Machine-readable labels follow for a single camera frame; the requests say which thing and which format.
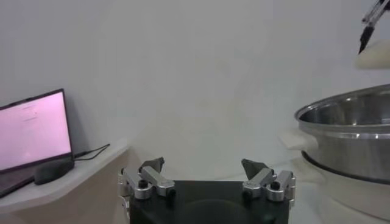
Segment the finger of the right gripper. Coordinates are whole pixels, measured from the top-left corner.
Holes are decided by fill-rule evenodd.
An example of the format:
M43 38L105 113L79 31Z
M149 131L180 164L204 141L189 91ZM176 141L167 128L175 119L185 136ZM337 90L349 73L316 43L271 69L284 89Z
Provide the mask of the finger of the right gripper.
M360 36L358 54L365 50L375 30L376 24L387 11L389 11L389 0L376 0L369 11L363 16L361 22L364 24L364 29Z

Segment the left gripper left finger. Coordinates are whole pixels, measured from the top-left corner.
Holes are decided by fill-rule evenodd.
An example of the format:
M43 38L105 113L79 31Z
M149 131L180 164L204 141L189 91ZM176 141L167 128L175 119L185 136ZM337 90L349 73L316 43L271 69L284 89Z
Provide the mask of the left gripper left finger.
M167 199L174 197L175 182L161 174L164 163L164 158L159 157L145 161L136 172L122 168L118 173L119 195L148 200L155 189L159 196Z

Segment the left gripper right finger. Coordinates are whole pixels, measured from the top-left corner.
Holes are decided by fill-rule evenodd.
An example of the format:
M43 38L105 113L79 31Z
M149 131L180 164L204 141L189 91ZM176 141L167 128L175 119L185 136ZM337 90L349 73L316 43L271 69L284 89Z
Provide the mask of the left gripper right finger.
M243 199L252 201L265 195L266 199L273 202L295 202L296 177L292 171L283 170L275 172L265 163L242 159L241 165L248 178L243 182Z

